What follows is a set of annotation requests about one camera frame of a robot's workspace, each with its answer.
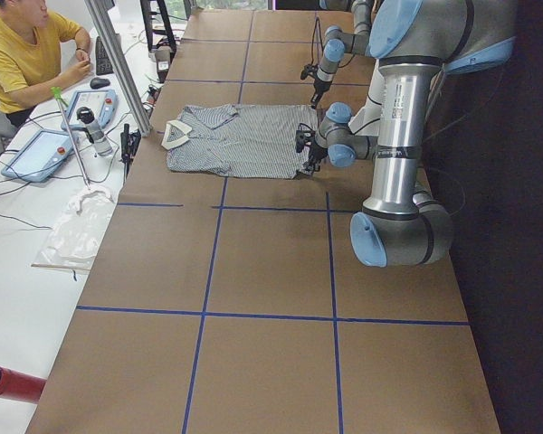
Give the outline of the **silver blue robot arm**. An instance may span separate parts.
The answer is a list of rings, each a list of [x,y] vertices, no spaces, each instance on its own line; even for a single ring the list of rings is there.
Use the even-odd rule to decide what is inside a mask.
[[[350,222],[357,259],[367,266],[428,264],[450,249],[449,213],[418,183],[424,125],[445,74],[464,74],[506,62],[515,42],[514,1],[324,1],[325,10],[352,14],[354,30],[331,26],[317,64],[303,78],[314,80],[317,105],[346,54],[376,60],[372,90],[381,94],[377,132],[355,127],[356,115],[333,103],[317,128],[299,129],[296,149],[306,153],[305,171],[328,159],[347,167],[373,162],[371,194]]]
[[[306,64],[300,79],[314,80],[314,93],[310,99],[310,106],[315,109],[323,95],[329,91],[334,77],[342,67],[346,54],[353,59],[356,55],[370,57],[369,38],[376,17],[377,7],[381,1],[319,1],[319,6],[326,11],[348,12],[353,17],[353,32],[346,33],[340,27],[332,25],[321,33],[319,18],[315,19],[312,33],[311,61]]]

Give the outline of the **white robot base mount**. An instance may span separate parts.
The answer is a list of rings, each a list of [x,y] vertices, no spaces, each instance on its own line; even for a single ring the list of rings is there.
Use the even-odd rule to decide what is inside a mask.
[[[378,69],[379,60],[376,60],[366,103],[348,123],[356,135],[377,137],[379,134],[385,80]]]

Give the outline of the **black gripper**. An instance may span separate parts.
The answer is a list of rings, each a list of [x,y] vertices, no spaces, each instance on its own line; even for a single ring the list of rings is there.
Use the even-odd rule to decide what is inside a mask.
[[[314,172],[320,172],[322,161],[328,156],[328,150],[318,144],[316,140],[316,133],[313,130],[296,131],[296,152],[302,153],[304,150],[308,151],[308,160],[303,165],[303,170],[306,174],[313,174]]]
[[[300,80],[306,80],[307,78],[313,78],[314,79],[314,82],[313,82],[313,87],[314,87],[314,93],[311,97],[311,100],[310,100],[310,106],[315,109],[321,98],[323,97],[323,95],[330,89],[331,87],[331,82],[330,81],[325,81],[325,80],[322,80],[319,76],[318,76],[318,70],[319,70],[319,66],[318,65],[313,65],[313,64],[306,64],[301,73],[300,73]]]

